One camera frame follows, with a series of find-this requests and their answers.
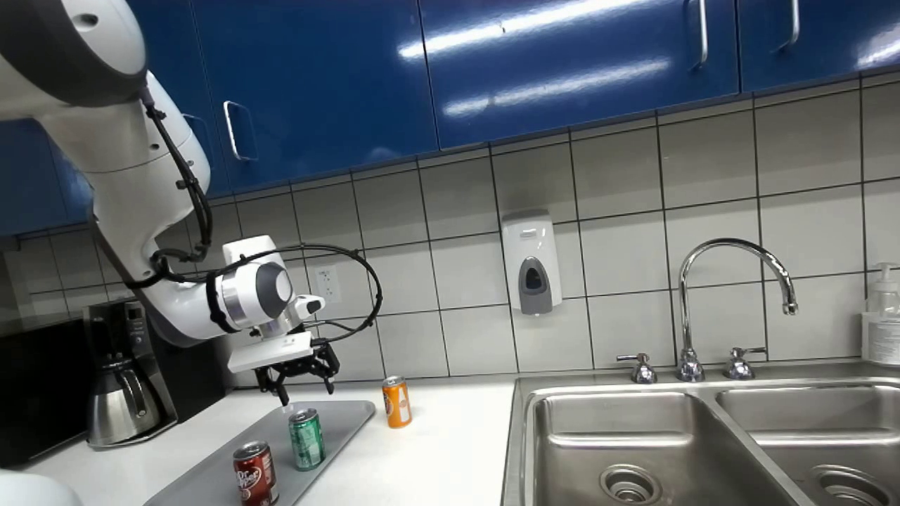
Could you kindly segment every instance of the countertop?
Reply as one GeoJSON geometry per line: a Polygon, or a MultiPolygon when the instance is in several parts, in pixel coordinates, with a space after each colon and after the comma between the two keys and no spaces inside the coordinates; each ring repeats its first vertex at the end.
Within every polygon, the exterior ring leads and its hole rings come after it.
{"type": "MultiPolygon", "coordinates": [[[[412,382],[414,426],[391,431],[381,386],[337,388],[333,399],[369,399],[378,417],[302,503],[497,506],[513,392],[513,379],[412,382]]],[[[329,399],[309,388],[291,395],[294,402],[329,399]]],[[[270,395],[237,392],[147,444],[92,454],[78,443],[28,474],[69,483],[84,506],[144,503],[274,408],[270,395]]]]}

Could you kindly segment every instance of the white tile wall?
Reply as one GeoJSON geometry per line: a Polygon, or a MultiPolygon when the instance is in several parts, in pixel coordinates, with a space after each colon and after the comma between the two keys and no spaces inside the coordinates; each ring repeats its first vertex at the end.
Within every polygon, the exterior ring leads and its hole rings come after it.
{"type": "MultiPolygon", "coordinates": [[[[218,244],[196,268],[219,268],[219,244],[243,233],[361,247],[386,306],[378,329],[337,344],[341,379],[537,375],[613,370],[628,351],[672,365],[680,260],[744,236],[787,264],[803,313],[779,313],[753,256],[711,252],[689,278],[701,361],[759,344],[767,361],[852,358],[864,274],[900,261],[897,77],[219,200],[218,244]],[[509,309],[502,218],[521,208],[548,208],[558,225],[566,304],[542,318],[509,309]]],[[[187,219],[160,243],[188,244],[194,228],[187,219]]],[[[88,228],[7,243],[2,261],[25,329],[128,297],[88,228]]],[[[323,320],[358,323],[372,306],[347,260],[296,256],[291,274],[329,302],[323,320]]]]}

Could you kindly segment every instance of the coffee maker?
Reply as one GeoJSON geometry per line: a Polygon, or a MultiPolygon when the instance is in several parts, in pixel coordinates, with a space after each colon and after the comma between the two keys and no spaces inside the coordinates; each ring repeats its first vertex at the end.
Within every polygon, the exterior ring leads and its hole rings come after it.
{"type": "Polygon", "coordinates": [[[88,444],[128,447],[174,429],[178,406],[154,361],[144,306],[116,302],[91,306],[84,318],[95,361],[88,444]]]}

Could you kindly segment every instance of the faucet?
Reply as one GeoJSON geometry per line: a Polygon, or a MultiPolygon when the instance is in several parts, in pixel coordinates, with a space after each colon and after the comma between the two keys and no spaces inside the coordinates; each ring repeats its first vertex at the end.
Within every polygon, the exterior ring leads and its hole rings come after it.
{"type": "Polygon", "coordinates": [[[693,264],[707,254],[707,252],[715,252],[715,247],[736,247],[736,252],[749,252],[749,254],[756,254],[759,260],[765,260],[765,264],[779,277],[779,284],[781,284],[781,309],[784,316],[793,316],[796,313],[796,292],[793,292],[793,278],[787,274],[787,268],[774,256],[767,254],[765,247],[753,244],[753,243],[745,243],[745,239],[735,239],[735,236],[721,236],[721,239],[710,239],[703,244],[699,244],[683,261],[680,261],[680,271],[677,271],[677,297],[680,297],[680,356],[677,356],[677,379],[683,382],[703,382],[707,379],[707,371],[699,361],[699,351],[696,351],[696,337],[693,337],[693,323],[689,323],[689,316],[686,316],[686,277],[693,274],[693,264]]]}

